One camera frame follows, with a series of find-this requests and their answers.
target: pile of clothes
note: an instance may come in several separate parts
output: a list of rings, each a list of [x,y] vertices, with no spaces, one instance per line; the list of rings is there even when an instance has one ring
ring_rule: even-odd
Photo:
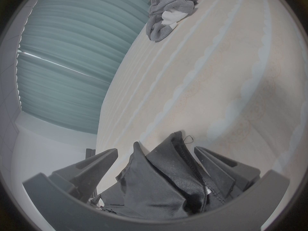
[[[197,0],[151,0],[146,35],[159,42],[177,26],[177,22],[193,12]]]
[[[210,175],[193,158],[180,131],[146,156],[135,142],[117,183],[98,195],[104,202],[100,208],[134,218],[185,218],[224,205],[260,178],[258,169],[244,166],[243,175],[252,175],[245,180],[234,165],[226,166],[229,159],[212,156],[204,148],[195,147],[195,154]]]

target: green curtain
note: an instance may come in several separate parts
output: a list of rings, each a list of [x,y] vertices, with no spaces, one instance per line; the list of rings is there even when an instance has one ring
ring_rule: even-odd
[[[96,134],[108,87],[148,8],[148,0],[38,0],[17,58],[22,110]]]

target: mattress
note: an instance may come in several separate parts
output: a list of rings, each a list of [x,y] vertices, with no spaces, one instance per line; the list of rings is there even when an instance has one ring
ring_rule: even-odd
[[[119,158],[98,185],[115,183],[133,143],[145,154],[181,130],[193,143],[290,179],[272,218],[308,164],[307,44],[280,0],[198,0],[161,42],[145,28],[123,59],[102,105],[97,153]]]

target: gray sweater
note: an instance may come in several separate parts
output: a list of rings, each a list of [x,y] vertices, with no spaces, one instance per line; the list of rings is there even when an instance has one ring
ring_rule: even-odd
[[[145,33],[151,41],[159,42],[167,37],[172,28],[169,25],[162,25],[162,14],[164,11],[176,7],[183,13],[192,13],[194,9],[193,1],[186,0],[151,0],[151,6],[148,10],[149,20],[146,26]]]

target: dark gray fabric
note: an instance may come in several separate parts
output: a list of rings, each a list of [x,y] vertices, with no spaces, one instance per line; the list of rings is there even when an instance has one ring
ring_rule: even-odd
[[[146,157],[139,143],[117,183],[102,192],[103,210],[118,215],[146,218],[184,218],[212,210],[225,200],[195,161],[182,133],[172,133]],[[206,195],[207,186],[212,193]]]
[[[145,33],[150,40],[159,42],[173,31],[169,25],[161,24],[163,20],[161,16],[164,11],[174,7],[180,12],[190,14],[194,9],[194,2],[186,0],[151,0],[151,6],[148,10],[149,20],[145,29]]]

